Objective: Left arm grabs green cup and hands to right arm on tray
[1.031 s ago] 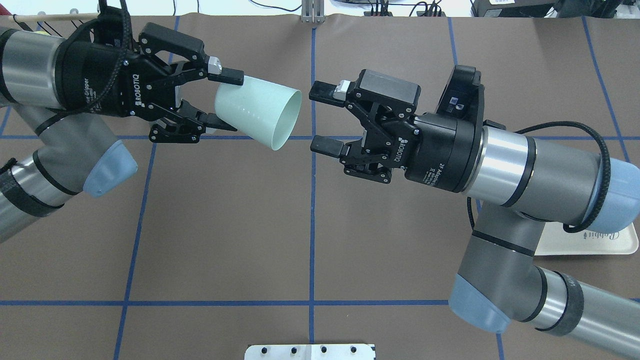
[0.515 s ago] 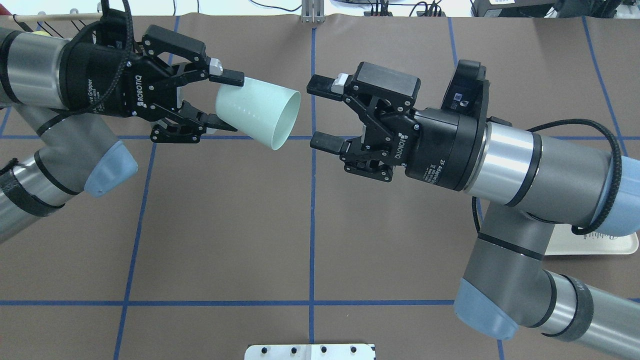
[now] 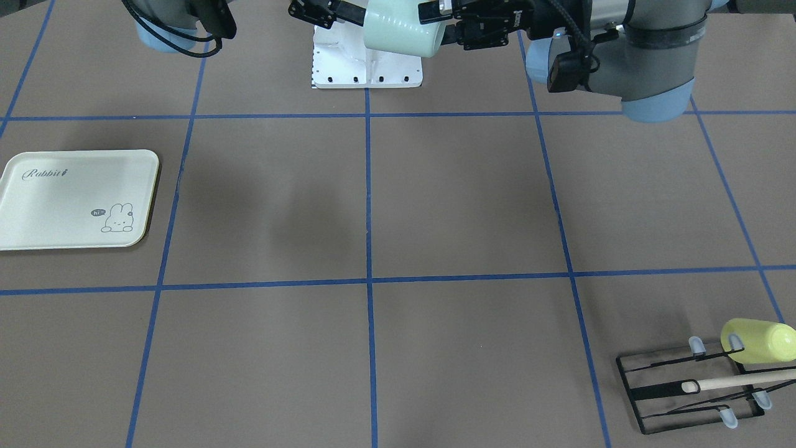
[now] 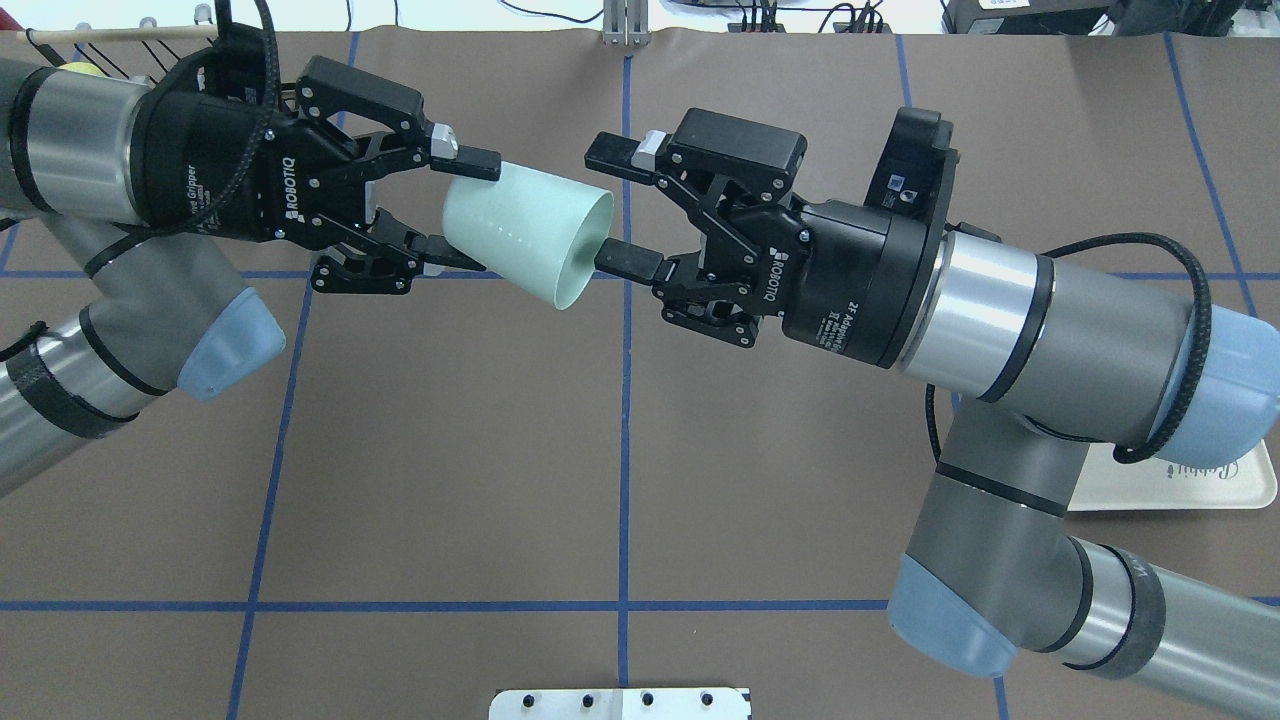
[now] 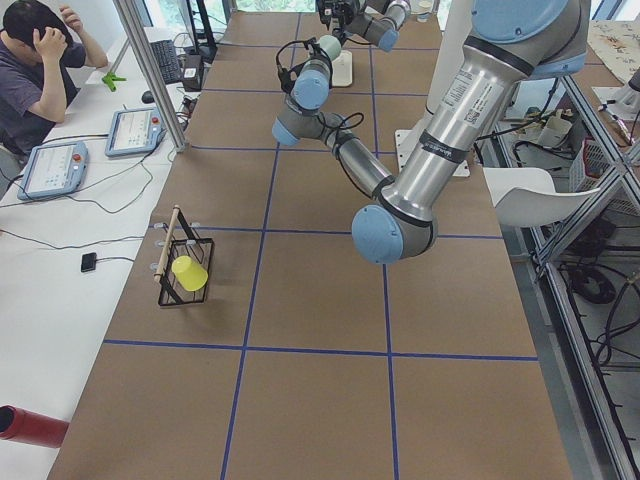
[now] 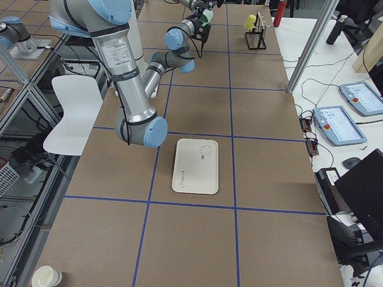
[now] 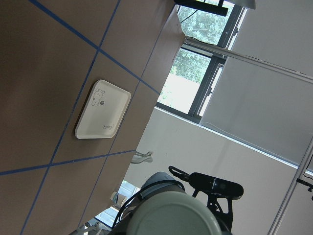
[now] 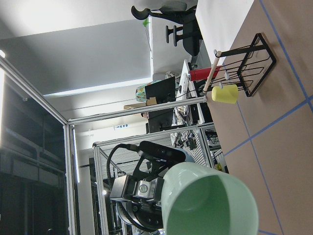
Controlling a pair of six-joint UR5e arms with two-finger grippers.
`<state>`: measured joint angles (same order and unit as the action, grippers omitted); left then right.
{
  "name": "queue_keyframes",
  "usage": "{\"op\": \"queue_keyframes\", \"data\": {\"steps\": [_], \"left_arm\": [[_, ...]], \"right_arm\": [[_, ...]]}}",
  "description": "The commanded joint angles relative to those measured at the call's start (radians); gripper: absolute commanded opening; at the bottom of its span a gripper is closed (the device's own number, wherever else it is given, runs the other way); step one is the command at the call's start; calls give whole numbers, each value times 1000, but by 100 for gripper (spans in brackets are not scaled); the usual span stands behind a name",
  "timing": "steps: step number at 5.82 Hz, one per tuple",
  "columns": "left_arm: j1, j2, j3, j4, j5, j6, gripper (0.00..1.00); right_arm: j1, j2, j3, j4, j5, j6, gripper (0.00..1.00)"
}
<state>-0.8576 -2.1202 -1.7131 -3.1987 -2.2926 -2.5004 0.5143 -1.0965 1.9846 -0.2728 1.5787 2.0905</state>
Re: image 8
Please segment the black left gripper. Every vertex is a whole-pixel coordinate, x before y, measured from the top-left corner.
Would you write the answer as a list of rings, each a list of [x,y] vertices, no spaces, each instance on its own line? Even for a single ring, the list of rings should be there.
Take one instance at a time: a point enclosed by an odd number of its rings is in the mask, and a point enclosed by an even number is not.
[[[163,171],[151,180],[139,180],[132,175],[118,177],[113,182],[110,200],[160,206],[165,173]]]

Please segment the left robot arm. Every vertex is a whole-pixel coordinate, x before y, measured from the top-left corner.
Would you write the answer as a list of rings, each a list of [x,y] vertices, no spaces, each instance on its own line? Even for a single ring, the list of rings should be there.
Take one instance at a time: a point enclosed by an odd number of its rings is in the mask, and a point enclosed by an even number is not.
[[[128,224],[139,225],[146,230],[163,228],[161,193],[164,184],[162,177],[151,181],[138,180],[125,175],[114,180],[110,199],[121,203],[118,206],[120,217]]]

